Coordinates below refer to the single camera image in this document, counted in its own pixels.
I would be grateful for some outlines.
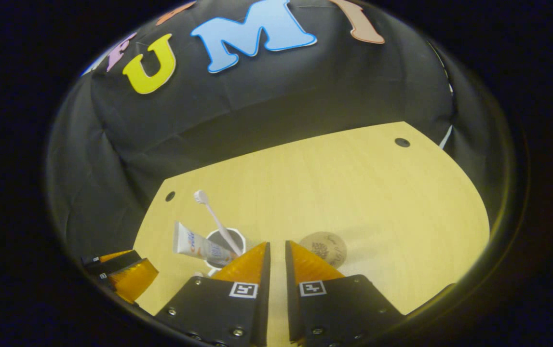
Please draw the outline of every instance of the letter m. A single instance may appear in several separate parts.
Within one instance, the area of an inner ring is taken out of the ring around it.
[[[230,53],[225,43],[238,51],[254,57],[259,51],[259,37],[264,30],[268,36],[265,48],[268,51],[310,46],[317,38],[305,32],[287,3],[289,0],[262,0],[248,9],[244,23],[225,18],[212,18],[195,28],[190,35],[199,36],[210,56],[208,71],[217,73],[236,65],[239,57]]]

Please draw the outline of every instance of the black fabric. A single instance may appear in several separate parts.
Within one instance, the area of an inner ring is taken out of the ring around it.
[[[498,108],[446,53],[389,14],[360,4],[385,44],[351,37],[328,0],[292,0],[289,9],[318,42],[247,57],[208,73],[203,42],[190,32],[214,17],[242,22],[254,1],[199,0],[161,26],[138,29],[109,72],[105,59],[69,92],[52,129],[47,185],[52,215],[72,254],[132,248],[162,181],[241,154],[312,136],[407,121],[446,151],[481,193],[490,223],[498,215],[505,167]],[[132,89],[122,69],[138,55],[148,74],[159,63],[147,46],[172,33],[177,66],[150,94]],[[452,80],[454,97],[448,85]]]

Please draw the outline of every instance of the toothbrush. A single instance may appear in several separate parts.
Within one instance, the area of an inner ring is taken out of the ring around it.
[[[212,217],[214,217],[214,221],[216,221],[216,224],[218,226],[218,231],[220,231],[221,236],[225,241],[227,241],[227,244],[234,250],[234,252],[240,256],[242,255],[242,251],[238,248],[237,244],[234,242],[234,240],[231,238],[231,235],[229,234],[229,231],[225,229],[225,226],[221,223],[221,221],[216,217],[214,214],[214,211],[210,208],[210,205],[208,204],[208,195],[205,193],[205,191],[199,189],[198,191],[195,191],[195,200],[199,202],[200,204],[204,204]]]

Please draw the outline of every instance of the screw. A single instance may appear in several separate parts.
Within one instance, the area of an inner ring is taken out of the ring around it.
[[[409,147],[410,145],[409,141],[405,140],[404,138],[397,138],[396,140],[394,140],[394,142],[401,147]]]
[[[234,336],[242,336],[244,334],[244,330],[242,329],[234,329],[231,332]]]

